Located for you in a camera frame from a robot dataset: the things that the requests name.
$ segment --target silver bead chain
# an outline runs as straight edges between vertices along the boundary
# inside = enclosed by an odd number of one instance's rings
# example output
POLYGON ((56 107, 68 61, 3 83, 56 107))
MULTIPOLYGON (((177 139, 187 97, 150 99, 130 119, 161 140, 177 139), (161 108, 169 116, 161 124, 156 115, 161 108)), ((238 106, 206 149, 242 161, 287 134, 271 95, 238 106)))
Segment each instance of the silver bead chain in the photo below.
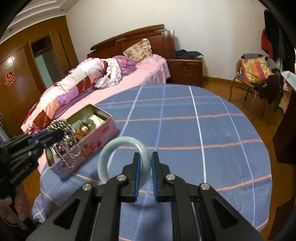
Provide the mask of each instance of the silver bead chain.
POLYGON ((58 143, 55 143, 52 145, 52 148, 54 149, 56 155, 58 158, 60 158, 67 168, 73 169, 76 165, 75 157, 79 156, 81 154, 80 146, 77 144, 77 139, 75 137, 75 132, 72 130, 71 126, 68 124, 68 122, 65 119, 57 119, 53 120, 51 124, 47 127, 48 132, 62 129, 65 133, 65 136, 62 140, 60 140, 58 143), (76 145, 76 148, 78 150, 78 153, 74 155, 70 151, 69 146, 76 145), (68 163, 62 156, 62 153, 60 151, 60 147, 62 150, 69 155, 69 157, 72 159, 72 163, 68 163))

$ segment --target nightstand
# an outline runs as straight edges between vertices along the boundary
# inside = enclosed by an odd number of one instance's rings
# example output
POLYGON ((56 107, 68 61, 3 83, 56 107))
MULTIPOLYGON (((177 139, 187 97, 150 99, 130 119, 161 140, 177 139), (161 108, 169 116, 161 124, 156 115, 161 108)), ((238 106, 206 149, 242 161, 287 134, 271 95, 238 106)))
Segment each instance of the nightstand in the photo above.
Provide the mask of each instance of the nightstand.
POLYGON ((202 59, 169 58, 168 83, 202 86, 202 59))

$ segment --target yellow patterned cushion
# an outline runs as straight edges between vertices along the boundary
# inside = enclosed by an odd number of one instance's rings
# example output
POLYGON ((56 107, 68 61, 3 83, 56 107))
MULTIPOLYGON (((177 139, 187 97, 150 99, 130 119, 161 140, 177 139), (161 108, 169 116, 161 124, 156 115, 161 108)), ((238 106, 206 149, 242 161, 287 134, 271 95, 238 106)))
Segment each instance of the yellow patterned cushion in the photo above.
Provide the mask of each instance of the yellow patterned cushion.
POLYGON ((148 39, 142 39, 123 51, 123 54, 132 58, 136 63, 145 58, 152 57, 151 45, 148 39))
POLYGON ((268 67, 265 57, 240 59, 242 74, 249 84, 265 82, 267 77, 273 75, 268 67))

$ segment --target round table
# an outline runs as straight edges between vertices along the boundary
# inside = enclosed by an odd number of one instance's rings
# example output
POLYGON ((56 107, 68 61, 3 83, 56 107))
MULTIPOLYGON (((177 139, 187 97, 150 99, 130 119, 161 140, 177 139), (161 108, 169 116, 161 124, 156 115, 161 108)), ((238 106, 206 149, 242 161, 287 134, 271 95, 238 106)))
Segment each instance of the round table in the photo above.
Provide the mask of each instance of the round table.
MULTIPOLYGON (((258 231, 266 225, 271 199, 268 151, 248 118, 233 104, 199 87, 141 85, 96 104, 110 113, 118 136, 137 138, 161 163, 186 182, 208 182, 258 231)), ((110 177, 133 160, 134 147, 117 149, 110 177)), ((43 222, 84 183, 98 185, 98 153, 66 181, 48 168, 40 178, 41 194, 33 206, 43 222)), ((170 203, 156 203, 152 180, 136 203, 123 203, 122 240, 172 240, 170 203)))

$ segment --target red garment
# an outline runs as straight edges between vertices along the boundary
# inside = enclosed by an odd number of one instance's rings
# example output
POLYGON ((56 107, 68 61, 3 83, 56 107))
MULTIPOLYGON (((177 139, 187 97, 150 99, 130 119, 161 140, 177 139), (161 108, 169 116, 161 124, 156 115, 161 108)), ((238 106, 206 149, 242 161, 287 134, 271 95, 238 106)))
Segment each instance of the red garment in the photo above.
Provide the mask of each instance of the red garment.
POLYGON ((263 29, 262 35, 261 35, 261 49, 264 50, 266 53, 269 54, 269 57, 271 59, 274 58, 274 53, 272 50, 272 44, 269 41, 267 35, 266 35, 266 30, 263 29))

